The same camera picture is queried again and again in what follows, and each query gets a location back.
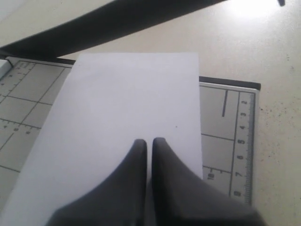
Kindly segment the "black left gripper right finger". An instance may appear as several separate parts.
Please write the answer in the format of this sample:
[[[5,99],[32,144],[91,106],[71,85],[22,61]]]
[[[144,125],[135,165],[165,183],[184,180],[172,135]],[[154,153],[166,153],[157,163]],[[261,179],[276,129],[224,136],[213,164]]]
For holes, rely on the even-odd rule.
[[[151,184],[159,226],[264,226],[252,207],[231,199],[193,173],[164,138],[153,140]]]

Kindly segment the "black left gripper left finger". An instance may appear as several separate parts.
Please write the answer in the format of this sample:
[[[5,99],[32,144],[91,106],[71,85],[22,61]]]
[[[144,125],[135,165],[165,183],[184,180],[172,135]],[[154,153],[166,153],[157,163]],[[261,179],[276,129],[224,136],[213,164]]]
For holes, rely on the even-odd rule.
[[[96,188],[54,212],[49,226],[142,226],[147,144],[134,141],[119,166]]]

